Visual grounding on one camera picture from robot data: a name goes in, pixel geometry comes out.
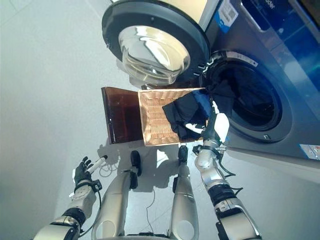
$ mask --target round glass door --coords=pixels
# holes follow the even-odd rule
[[[149,84],[169,85],[190,65],[184,45],[151,26],[129,26],[118,37],[126,71]]]

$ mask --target clothes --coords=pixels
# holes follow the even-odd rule
[[[186,124],[196,124],[196,128],[203,128],[209,117],[210,110],[206,109],[208,106],[211,108],[209,97],[207,95],[200,96],[199,91],[195,94],[194,92],[162,107],[172,130],[178,134],[181,140],[199,139],[201,134],[188,129]]]

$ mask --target black glove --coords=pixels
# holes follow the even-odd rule
[[[91,160],[88,160],[88,157],[85,156],[80,162],[79,166],[77,166],[77,168],[75,169],[74,182],[76,186],[83,180],[92,181],[91,174],[87,171],[89,168],[93,166],[93,164],[90,163]]]

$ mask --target blue garment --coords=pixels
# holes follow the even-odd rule
[[[204,90],[194,90],[192,91],[192,94],[194,96],[194,99],[199,105],[199,108],[201,109],[202,113],[206,116],[208,119],[211,112],[211,104],[210,104],[210,98],[207,93],[205,93]]]

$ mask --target black cable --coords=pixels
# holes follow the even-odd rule
[[[235,192],[235,194],[234,194],[235,196],[237,196],[237,194],[240,193],[240,191],[244,189],[243,187],[239,187],[239,188],[230,187],[230,188],[231,188],[232,190],[237,190],[237,191]]]
[[[152,233],[154,234],[155,232],[154,232],[154,229],[153,229],[152,226],[151,226],[151,223],[150,223],[150,221],[149,221],[149,215],[148,215],[148,208],[150,208],[150,207],[155,203],[155,200],[156,200],[156,192],[155,192],[155,189],[152,189],[152,190],[153,190],[153,201],[152,201],[152,203],[151,203],[149,206],[146,207],[146,220],[148,221],[148,224],[149,224],[149,226],[150,226],[150,228],[151,228],[151,230],[152,230]]]
[[[228,171],[228,170],[222,165],[222,157],[219,157],[219,158],[218,158],[218,163],[219,163],[220,167],[228,174],[228,175],[225,176],[226,178],[235,176],[235,174],[234,174],[233,172]]]
[[[99,216],[99,213],[100,213],[100,210],[101,210],[101,205],[102,205],[102,203],[101,203],[100,191],[97,191],[97,193],[98,193],[98,195],[99,195],[99,210],[98,210],[98,212],[96,213],[95,220],[94,220],[94,222],[92,223],[91,227],[89,227],[89,229],[88,229],[87,231],[85,231],[83,234],[80,234],[80,235],[79,235],[79,238],[81,238],[81,237],[83,237],[84,235],[86,235],[86,234],[94,227],[94,225],[95,225],[96,222],[97,222],[97,219],[98,219],[98,216]]]

